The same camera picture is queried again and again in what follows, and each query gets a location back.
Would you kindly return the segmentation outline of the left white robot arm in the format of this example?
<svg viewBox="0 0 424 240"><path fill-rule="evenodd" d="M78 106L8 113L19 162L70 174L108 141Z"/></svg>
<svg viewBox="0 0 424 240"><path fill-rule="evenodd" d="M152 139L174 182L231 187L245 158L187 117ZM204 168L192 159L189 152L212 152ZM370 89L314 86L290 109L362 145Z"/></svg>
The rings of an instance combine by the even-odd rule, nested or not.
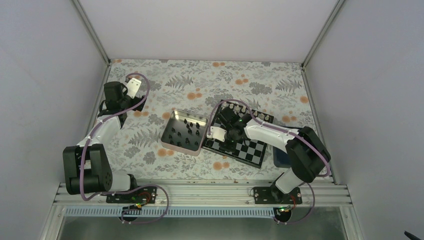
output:
<svg viewBox="0 0 424 240"><path fill-rule="evenodd" d="M136 78L126 84L104 84L105 99L100 103L96 125L77 145L66 147L62 153L65 186L70 195L119 192L128 203L139 197L133 175L112 171L106 147L122 129L127 111L142 111L146 97L136 96L141 85Z"/></svg>

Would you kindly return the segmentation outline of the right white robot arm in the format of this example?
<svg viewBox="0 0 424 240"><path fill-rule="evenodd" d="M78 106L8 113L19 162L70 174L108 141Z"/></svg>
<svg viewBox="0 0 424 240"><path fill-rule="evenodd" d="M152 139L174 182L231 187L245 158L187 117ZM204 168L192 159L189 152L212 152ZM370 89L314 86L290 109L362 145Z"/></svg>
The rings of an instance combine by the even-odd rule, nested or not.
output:
<svg viewBox="0 0 424 240"><path fill-rule="evenodd" d="M277 126L252 113L239 116L230 107L221 110L217 118L221 126L210 126L208 137L219 141L223 150L232 152L238 141L254 140L286 153L290 166L270 186L271 198L278 204L289 199L291 191L301 184L313 182L323 169L331 171L331 155L310 127Z"/></svg>

